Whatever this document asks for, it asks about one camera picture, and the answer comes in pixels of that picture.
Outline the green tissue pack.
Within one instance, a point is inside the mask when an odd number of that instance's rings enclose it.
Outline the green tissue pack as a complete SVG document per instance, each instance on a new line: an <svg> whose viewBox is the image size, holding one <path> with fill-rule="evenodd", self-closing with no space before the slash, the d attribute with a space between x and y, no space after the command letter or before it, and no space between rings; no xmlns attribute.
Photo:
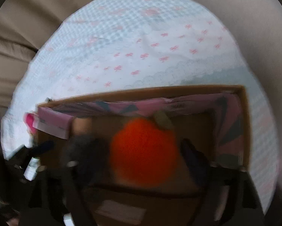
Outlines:
<svg viewBox="0 0 282 226"><path fill-rule="evenodd" d="M39 158L31 158L25 172L24 172L24 177L32 181L37 175L37 170L40 166L40 159Z"/></svg>

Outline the magenta cylindrical pouch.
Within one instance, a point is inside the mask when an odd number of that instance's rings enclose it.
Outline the magenta cylindrical pouch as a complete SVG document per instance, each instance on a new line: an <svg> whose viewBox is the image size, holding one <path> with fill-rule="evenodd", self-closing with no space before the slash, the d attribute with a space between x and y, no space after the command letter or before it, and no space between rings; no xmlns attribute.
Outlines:
<svg viewBox="0 0 282 226"><path fill-rule="evenodd" d="M27 126L28 133L31 135L36 134L37 129L34 127L34 122L37 119L37 115L34 113L25 113L23 117L23 121L25 122L25 125Z"/></svg>

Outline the orange plush carrot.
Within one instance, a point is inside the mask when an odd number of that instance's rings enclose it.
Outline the orange plush carrot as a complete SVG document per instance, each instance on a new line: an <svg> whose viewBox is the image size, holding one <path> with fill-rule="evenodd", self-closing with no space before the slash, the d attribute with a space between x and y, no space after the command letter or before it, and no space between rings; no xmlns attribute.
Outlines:
<svg viewBox="0 0 282 226"><path fill-rule="evenodd" d="M129 120L110 142L110 167L127 186L154 188L171 178L178 166L175 132L148 118Z"/></svg>

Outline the pink patterned cardboard box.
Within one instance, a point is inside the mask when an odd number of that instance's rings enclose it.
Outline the pink patterned cardboard box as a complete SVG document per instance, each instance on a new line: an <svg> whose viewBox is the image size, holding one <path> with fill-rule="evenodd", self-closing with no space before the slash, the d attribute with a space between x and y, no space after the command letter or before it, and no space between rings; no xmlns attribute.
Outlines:
<svg viewBox="0 0 282 226"><path fill-rule="evenodd" d="M241 208L251 148L239 85L157 87L38 106L76 225L220 225Z"/></svg>

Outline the blue checkered bed blanket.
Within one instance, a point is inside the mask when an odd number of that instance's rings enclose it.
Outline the blue checkered bed blanket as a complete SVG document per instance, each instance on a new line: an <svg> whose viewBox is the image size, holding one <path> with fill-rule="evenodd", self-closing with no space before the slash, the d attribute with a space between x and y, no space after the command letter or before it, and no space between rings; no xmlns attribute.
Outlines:
<svg viewBox="0 0 282 226"><path fill-rule="evenodd" d="M246 88L250 175L266 211L279 162L268 99L229 30L192 0L94 0L69 16L17 86L2 144L10 154L30 141L23 115L46 98L209 84Z"/></svg>

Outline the beige curtain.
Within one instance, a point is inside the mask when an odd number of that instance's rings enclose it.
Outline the beige curtain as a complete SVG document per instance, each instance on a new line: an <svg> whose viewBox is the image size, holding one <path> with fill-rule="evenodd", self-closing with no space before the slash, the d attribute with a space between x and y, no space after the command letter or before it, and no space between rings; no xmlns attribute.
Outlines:
<svg viewBox="0 0 282 226"><path fill-rule="evenodd" d="M29 62L61 23L93 0L5 0L0 7L0 112Z"/></svg>

